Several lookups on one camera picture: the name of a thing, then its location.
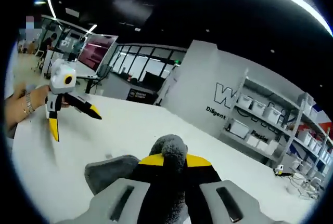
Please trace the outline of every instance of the computer monitor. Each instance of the computer monitor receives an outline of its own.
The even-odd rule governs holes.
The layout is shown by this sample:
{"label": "computer monitor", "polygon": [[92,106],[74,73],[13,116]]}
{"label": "computer monitor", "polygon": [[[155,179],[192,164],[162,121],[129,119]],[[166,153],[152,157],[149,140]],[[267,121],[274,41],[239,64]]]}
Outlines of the computer monitor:
{"label": "computer monitor", "polygon": [[164,83],[165,79],[162,77],[159,77],[155,74],[152,74],[150,72],[146,72],[144,79],[142,80],[142,83],[148,87],[150,87],[153,90],[158,91],[162,84]]}

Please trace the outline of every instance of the black sign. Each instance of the black sign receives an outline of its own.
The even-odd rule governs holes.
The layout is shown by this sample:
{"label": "black sign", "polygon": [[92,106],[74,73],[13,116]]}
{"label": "black sign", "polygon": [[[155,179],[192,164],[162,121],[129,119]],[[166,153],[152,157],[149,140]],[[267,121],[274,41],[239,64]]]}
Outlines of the black sign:
{"label": "black sign", "polygon": [[153,104],[156,99],[156,96],[144,91],[130,89],[129,94],[126,98],[127,101]]}

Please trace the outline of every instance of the gray plush toy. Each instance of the gray plush toy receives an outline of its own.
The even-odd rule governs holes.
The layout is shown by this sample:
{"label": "gray plush toy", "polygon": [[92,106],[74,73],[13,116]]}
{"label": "gray plush toy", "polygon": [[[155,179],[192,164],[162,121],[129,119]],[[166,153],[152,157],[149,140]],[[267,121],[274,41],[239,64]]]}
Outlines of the gray plush toy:
{"label": "gray plush toy", "polygon": [[[170,179],[180,174],[187,155],[187,146],[177,135],[165,135],[157,139],[149,155],[162,153],[164,167]],[[85,168],[86,181],[94,195],[98,194],[119,178],[128,178],[140,160],[132,155],[88,164]],[[165,224],[182,224],[188,217],[185,204],[185,191],[177,192],[173,206],[169,209]]]}

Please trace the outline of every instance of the white robot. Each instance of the white robot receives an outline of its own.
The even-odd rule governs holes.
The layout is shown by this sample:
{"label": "white robot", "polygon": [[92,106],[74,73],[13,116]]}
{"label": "white robot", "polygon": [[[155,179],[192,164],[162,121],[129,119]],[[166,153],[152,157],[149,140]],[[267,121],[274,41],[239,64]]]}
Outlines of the white robot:
{"label": "white robot", "polygon": [[51,70],[50,92],[46,97],[46,117],[49,119],[50,131],[56,141],[59,141],[58,111],[61,109],[62,99],[80,112],[102,119],[95,106],[87,102],[75,92],[76,71],[66,61],[57,59]]}

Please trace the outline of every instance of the shelf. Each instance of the shelf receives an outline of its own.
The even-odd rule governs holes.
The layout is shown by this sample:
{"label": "shelf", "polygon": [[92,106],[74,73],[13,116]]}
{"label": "shelf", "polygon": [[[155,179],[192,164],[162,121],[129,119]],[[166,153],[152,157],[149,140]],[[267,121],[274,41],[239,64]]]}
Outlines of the shelf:
{"label": "shelf", "polygon": [[[311,150],[308,146],[306,146],[300,139],[298,138],[294,138],[294,141],[296,141],[298,144],[300,144],[301,146],[303,146],[307,151],[309,151],[313,156],[315,156],[316,158],[319,157],[319,155],[316,155],[313,153],[313,150]],[[326,165],[326,162],[324,162],[321,158],[319,159],[320,162],[322,162],[324,165]]]}
{"label": "shelf", "polygon": [[266,157],[266,158],[268,158],[268,159],[270,159],[272,161],[275,161],[275,162],[277,161],[276,157],[274,157],[272,155],[268,155],[264,151],[259,150],[256,147],[253,147],[253,146],[249,145],[248,143],[245,142],[244,139],[241,139],[240,137],[238,137],[238,136],[236,136],[236,135],[234,135],[234,134],[226,131],[225,129],[222,130],[222,134],[226,135],[227,137],[230,137],[232,140],[241,143],[242,145],[244,145],[244,146],[248,147],[249,149],[251,149],[251,150],[253,150],[253,151],[255,151],[255,152],[263,155],[264,157]]}
{"label": "shelf", "polygon": [[272,127],[276,128],[276,129],[278,129],[278,130],[280,130],[281,132],[283,132],[283,133],[286,134],[287,136],[290,136],[290,135],[291,135],[291,133],[290,133],[289,131],[287,131],[286,129],[283,129],[281,126],[279,126],[279,125],[277,125],[277,124],[274,124],[274,123],[270,122],[268,119],[264,118],[263,116],[260,116],[260,115],[256,114],[256,113],[253,112],[252,110],[250,110],[250,109],[248,109],[248,108],[245,108],[245,107],[239,105],[238,103],[235,104],[235,107],[241,109],[242,111],[245,111],[245,112],[247,112],[247,113],[250,113],[251,115],[253,115],[253,116],[259,118],[259,119],[262,120],[262,121],[264,121],[265,123],[268,123],[269,125],[271,125]]}
{"label": "shelf", "polygon": [[304,144],[304,142],[302,142],[300,139],[298,138],[294,138],[294,141],[296,141],[298,144],[300,144],[301,146],[303,146],[307,151],[309,151],[313,156],[315,156],[316,158],[318,158],[318,155],[313,153],[313,150],[311,150],[307,145]]}
{"label": "shelf", "polygon": [[290,99],[286,98],[285,96],[277,93],[276,91],[270,89],[268,86],[261,84],[260,82],[253,80],[251,78],[246,78],[244,82],[244,87],[255,91],[256,93],[268,98],[269,100],[276,102],[280,106],[285,109],[289,110],[299,110],[300,107],[291,101]]}
{"label": "shelf", "polygon": [[[302,114],[301,121],[307,124],[311,129],[313,129],[316,133],[319,133],[321,135],[322,140],[324,141],[326,133],[324,130],[320,127],[319,124],[315,123],[308,115],[305,113]],[[331,147],[333,146],[333,142],[330,138],[327,138],[327,144],[330,144]]]}

